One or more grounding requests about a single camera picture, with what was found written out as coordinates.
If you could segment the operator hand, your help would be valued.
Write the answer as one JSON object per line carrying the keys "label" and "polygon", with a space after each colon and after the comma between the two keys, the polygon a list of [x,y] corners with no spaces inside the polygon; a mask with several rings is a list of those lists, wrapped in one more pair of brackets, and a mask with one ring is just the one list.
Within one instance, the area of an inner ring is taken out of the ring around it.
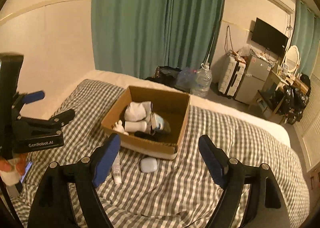
{"label": "operator hand", "polygon": [[1,178],[7,186],[16,185],[25,174],[27,155],[17,154],[16,158],[11,160],[1,157]]}

